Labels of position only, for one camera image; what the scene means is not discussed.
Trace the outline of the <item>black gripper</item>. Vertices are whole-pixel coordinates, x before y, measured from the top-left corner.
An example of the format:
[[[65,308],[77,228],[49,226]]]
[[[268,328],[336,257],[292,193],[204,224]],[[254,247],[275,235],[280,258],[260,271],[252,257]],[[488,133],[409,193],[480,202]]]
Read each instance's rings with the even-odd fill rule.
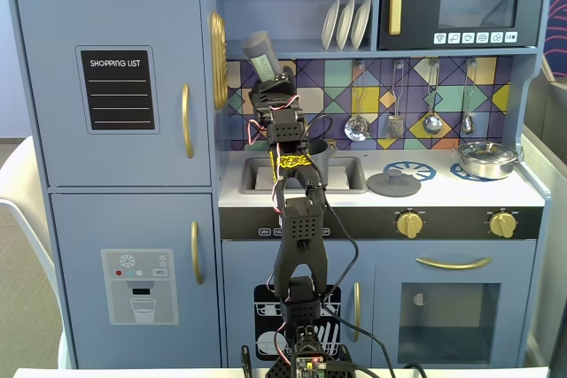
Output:
[[[299,100],[291,100],[297,95],[294,84],[295,74],[289,66],[284,66],[272,81],[257,80],[248,95],[252,101],[254,119],[259,124],[269,124],[273,110],[289,108],[295,112],[297,121],[302,121],[305,113],[299,106]]]

